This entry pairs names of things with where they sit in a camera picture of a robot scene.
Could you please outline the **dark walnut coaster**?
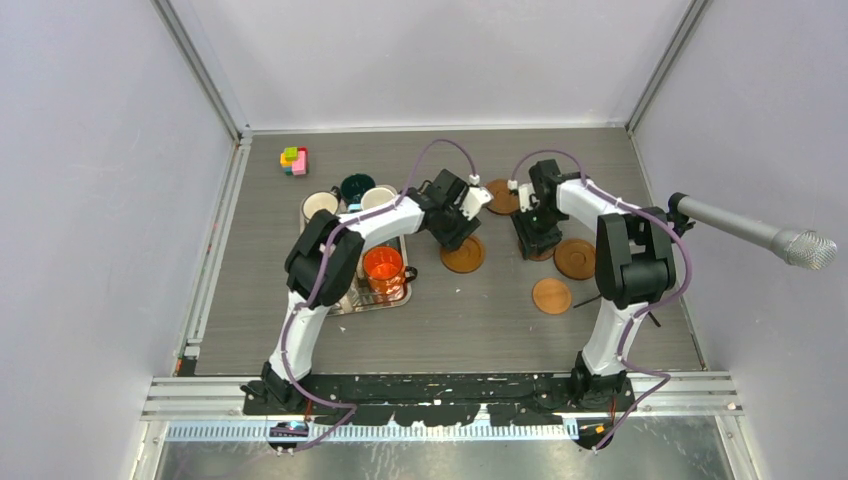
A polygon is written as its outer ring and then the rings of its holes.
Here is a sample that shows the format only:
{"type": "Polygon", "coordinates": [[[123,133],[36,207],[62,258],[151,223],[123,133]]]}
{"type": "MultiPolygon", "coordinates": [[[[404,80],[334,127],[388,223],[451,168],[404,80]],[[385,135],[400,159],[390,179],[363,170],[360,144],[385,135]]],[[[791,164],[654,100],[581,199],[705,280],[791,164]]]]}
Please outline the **dark walnut coaster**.
{"type": "Polygon", "coordinates": [[[519,243],[519,251],[521,256],[525,260],[542,262],[550,259],[556,249],[556,244],[530,244],[530,243],[519,243]]]}

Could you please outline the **ringed wooden coaster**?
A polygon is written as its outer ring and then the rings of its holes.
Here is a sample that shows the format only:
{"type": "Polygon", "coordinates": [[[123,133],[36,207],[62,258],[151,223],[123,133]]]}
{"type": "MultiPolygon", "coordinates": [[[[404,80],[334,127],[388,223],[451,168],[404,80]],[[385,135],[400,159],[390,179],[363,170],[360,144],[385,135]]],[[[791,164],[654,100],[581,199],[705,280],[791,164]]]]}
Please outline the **ringed wooden coaster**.
{"type": "Polygon", "coordinates": [[[588,280],[596,272],[596,250],[586,240],[568,239],[561,242],[554,252],[557,270],[572,280],[588,280]]]}
{"type": "Polygon", "coordinates": [[[476,236],[471,235],[453,251],[441,247],[439,251],[442,264],[450,271],[458,274],[472,273],[480,268],[486,257],[483,242],[476,236]]]}
{"type": "Polygon", "coordinates": [[[492,195],[487,209],[497,215],[511,215],[520,209],[519,199],[508,188],[508,181],[503,178],[495,179],[485,185],[492,195]]]}

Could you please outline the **light wooden coaster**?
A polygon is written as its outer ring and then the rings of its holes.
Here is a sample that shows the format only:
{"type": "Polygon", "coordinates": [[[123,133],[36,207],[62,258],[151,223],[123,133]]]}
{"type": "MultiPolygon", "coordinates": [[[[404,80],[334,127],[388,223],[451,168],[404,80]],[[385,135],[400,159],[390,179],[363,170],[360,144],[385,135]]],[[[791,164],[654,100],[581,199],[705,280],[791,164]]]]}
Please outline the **light wooden coaster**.
{"type": "Polygon", "coordinates": [[[571,307],[572,293],[561,280],[544,278],[533,286],[532,300],[541,312],[549,315],[560,315],[571,307]]]}

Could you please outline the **orange translucent cup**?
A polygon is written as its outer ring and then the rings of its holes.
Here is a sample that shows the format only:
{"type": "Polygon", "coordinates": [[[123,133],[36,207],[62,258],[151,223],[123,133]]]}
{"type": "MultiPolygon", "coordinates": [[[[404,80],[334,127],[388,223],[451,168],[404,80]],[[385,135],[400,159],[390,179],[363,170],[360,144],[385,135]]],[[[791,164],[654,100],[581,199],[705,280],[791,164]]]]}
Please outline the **orange translucent cup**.
{"type": "Polygon", "coordinates": [[[390,300],[404,296],[407,285],[418,277],[418,270],[406,265],[400,251],[389,246],[367,251],[362,266],[370,290],[390,300]]]}

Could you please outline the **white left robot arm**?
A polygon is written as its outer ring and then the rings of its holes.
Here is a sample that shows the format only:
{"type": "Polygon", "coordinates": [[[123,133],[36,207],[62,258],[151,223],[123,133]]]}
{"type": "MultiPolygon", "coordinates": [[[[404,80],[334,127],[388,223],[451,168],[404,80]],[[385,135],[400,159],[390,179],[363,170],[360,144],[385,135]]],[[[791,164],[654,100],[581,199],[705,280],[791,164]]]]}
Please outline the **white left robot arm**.
{"type": "Polygon", "coordinates": [[[405,186],[391,200],[353,214],[317,211],[285,261],[287,310],[280,337],[260,378],[243,386],[246,396],[270,401],[293,414],[306,398],[301,382],[312,371],[314,348],[331,307],[350,289],[361,257],[393,238],[429,232],[448,251],[457,250],[480,226],[492,201],[477,174],[462,179],[442,170],[421,188],[405,186]]]}

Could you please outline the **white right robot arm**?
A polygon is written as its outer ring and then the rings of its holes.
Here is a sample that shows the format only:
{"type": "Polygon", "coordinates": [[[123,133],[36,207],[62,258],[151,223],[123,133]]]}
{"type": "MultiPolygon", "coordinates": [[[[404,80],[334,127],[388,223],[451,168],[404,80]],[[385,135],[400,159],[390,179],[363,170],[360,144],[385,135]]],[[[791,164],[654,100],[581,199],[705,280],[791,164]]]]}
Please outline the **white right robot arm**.
{"type": "Polygon", "coordinates": [[[571,401],[596,410],[625,389],[624,364],[633,338],[676,282],[672,232],[660,208],[640,208],[599,189],[581,173],[564,174],[553,159],[529,169],[530,180],[511,178],[519,202],[511,220],[523,257],[562,245],[560,222],[576,219],[595,234],[594,279],[601,306],[593,332],[578,353],[567,382],[571,401]]]}

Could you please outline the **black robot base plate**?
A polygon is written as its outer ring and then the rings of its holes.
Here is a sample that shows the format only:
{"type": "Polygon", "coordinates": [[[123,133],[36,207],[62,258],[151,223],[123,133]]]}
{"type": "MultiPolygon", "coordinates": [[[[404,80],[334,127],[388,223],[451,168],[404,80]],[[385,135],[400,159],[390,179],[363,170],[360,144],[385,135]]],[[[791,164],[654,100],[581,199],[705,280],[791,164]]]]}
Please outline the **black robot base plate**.
{"type": "Polygon", "coordinates": [[[304,416],[331,426],[467,426],[481,415],[496,427],[555,425],[566,413],[603,420],[634,402],[624,374],[586,389],[562,373],[309,374],[292,386],[267,372],[241,385],[247,415],[304,416]]]}

